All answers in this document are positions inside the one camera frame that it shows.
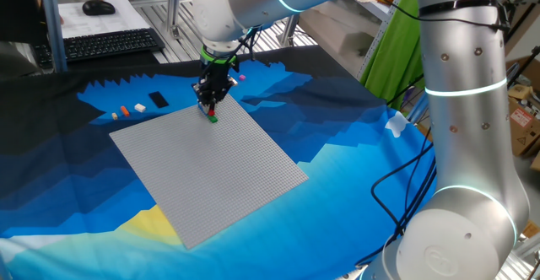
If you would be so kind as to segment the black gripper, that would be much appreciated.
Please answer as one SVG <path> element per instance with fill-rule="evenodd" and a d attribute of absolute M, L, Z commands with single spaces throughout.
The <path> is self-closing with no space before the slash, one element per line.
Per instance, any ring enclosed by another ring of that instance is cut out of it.
<path fill-rule="evenodd" d="M 214 104 L 224 99 L 234 86 L 234 80 L 229 76 L 230 70 L 239 72 L 239 63 L 236 60 L 226 63 L 209 62 L 202 66 L 201 78 L 192 85 L 200 105 L 209 107 L 212 98 Z"/>

